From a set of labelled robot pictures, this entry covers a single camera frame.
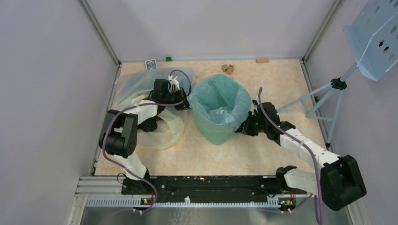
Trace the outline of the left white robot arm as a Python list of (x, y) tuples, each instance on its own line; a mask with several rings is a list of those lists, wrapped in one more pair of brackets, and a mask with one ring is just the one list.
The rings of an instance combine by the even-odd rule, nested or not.
[(187, 97), (190, 92), (191, 84), (185, 90), (178, 81), (156, 79), (153, 89), (134, 98), (132, 105), (121, 110), (111, 109), (106, 113), (99, 138), (102, 156), (125, 171), (138, 193), (148, 192), (151, 186), (150, 180), (145, 178), (148, 169), (136, 153), (139, 130), (155, 131), (160, 115), (168, 107), (177, 111), (188, 109)]

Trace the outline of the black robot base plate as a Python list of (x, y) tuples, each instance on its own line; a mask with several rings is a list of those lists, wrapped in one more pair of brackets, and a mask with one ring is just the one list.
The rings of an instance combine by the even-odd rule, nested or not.
[(148, 182), (125, 178), (123, 195), (142, 195), (142, 203), (262, 203), (277, 195), (304, 194), (276, 176), (146, 176)]

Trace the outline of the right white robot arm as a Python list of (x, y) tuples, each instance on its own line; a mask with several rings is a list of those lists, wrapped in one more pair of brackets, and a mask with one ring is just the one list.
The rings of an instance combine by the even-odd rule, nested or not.
[(269, 140), (290, 150), (314, 169), (307, 172), (292, 165), (278, 168), (275, 187), (279, 192), (306, 191), (333, 211), (339, 211), (367, 194), (354, 157), (330, 152), (304, 136), (290, 122), (281, 121), (272, 103), (254, 100), (253, 105), (255, 109), (248, 113), (237, 132), (249, 136), (265, 133)]

